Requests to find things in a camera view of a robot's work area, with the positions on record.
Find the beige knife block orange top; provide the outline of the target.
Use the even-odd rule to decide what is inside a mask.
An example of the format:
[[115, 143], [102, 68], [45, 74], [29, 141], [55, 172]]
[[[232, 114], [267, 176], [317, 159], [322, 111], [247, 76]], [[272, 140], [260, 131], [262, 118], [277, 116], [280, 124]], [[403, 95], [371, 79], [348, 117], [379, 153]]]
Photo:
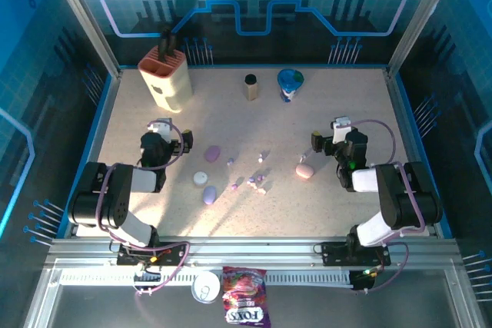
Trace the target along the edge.
[[156, 105], [166, 111], [181, 112], [193, 96], [188, 60], [181, 51], [159, 61], [158, 47], [154, 46], [138, 63], [138, 70]]

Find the blue plastic cup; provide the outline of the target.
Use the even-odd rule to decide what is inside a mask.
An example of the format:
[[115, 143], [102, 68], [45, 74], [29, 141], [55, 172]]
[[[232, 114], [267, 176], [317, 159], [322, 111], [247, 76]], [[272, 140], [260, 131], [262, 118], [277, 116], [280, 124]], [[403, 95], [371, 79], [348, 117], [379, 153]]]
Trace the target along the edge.
[[282, 69], [278, 73], [281, 99], [288, 103], [293, 100], [304, 83], [304, 76], [295, 69]]

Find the wooden bottle black cap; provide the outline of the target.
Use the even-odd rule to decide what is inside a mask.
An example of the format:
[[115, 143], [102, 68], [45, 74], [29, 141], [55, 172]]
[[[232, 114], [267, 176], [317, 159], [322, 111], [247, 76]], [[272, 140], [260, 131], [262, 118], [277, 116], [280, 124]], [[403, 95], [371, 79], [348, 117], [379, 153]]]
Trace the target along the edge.
[[248, 101], [253, 101], [258, 97], [258, 80], [256, 75], [248, 74], [245, 76], [244, 93]]

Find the black controller box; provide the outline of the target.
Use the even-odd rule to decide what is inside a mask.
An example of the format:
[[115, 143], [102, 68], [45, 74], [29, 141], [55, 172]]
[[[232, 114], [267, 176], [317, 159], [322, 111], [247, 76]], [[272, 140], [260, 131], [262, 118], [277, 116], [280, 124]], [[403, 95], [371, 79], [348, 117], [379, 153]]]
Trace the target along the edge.
[[375, 284], [376, 277], [377, 272], [370, 270], [357, 270], [349, 273], [350, 284], [354, 291], [370, 290]]

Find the white round lid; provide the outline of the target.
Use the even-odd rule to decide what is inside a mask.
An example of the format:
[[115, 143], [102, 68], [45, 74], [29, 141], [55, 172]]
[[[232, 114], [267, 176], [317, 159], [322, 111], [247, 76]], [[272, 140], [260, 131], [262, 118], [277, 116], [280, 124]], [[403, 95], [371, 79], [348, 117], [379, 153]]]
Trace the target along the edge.
[[191, 294], [199, 303], [213, 303], [221, 292], [221, 281], [211, 271], [201, 271], [191, 285]]

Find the Fox's candy bag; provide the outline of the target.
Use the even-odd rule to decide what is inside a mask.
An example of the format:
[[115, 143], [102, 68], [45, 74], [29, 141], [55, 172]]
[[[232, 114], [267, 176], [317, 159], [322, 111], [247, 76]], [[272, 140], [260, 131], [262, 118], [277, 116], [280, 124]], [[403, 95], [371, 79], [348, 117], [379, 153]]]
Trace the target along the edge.
[[271, 328], [267, 306], [267, 271], [245, 267], [223, 267], [225, 321], [232, 325]]

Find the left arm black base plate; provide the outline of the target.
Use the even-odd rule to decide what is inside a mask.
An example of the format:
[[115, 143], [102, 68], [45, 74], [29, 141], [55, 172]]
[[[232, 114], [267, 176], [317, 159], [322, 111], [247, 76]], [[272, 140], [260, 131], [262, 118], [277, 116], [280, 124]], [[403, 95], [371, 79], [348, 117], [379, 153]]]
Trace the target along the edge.
[[118, 266], [176, 267], [185, 255], [184, 244], [161, 243], [156, 247], [130, 247], [122, 244], [117, 252]]

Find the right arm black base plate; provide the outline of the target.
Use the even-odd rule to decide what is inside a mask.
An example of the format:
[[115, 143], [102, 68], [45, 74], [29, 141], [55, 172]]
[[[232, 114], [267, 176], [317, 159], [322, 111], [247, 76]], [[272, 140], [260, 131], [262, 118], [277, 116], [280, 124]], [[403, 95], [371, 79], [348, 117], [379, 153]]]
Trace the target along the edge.
[[320, 244], [321, 259], [325, 267], [375, 267], [391, 265], [387, 247], [360, 247], [350, 250], [345, 242], [323, 242]]

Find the aluminium frame rail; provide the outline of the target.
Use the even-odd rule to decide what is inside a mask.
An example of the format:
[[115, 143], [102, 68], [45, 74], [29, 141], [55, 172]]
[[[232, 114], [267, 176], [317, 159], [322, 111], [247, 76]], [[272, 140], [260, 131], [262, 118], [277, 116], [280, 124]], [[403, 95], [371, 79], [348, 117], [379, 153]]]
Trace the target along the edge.
[[[187, 267], [218, 269], [222, 266], [252, 267], [265, 270], [321, 270], [322, 258], [314, 246], [323, 240], [310, 238], [187, 237], [191, 245]], [[406, 270], [451, 270], [464, 265], [457, 242], [436, 237], [404, 237], [405, 245], [389, 246], [390, 268], [404, 262]], [[114, 266], [119, 243], [105, 237], [54, 240], [44, 268]]]

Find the aluminium frame post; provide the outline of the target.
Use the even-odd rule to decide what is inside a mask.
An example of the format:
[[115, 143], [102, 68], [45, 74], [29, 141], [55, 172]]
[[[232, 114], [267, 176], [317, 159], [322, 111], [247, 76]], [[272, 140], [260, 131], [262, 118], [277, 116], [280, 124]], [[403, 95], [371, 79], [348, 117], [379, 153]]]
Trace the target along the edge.
[[85, 0], [66, 0], [98, 57], [113, 78], [119, 78], [119, 63]]
[[403, 33], [394, 53], [387, 65], [386, 80], [387, 82], [394, 80], [401, 66], [409, 55], [411, 49], [424, 26], [434, 13], [440, 0], [421, 0], [412, 19], [410, 20], [405, 32]]

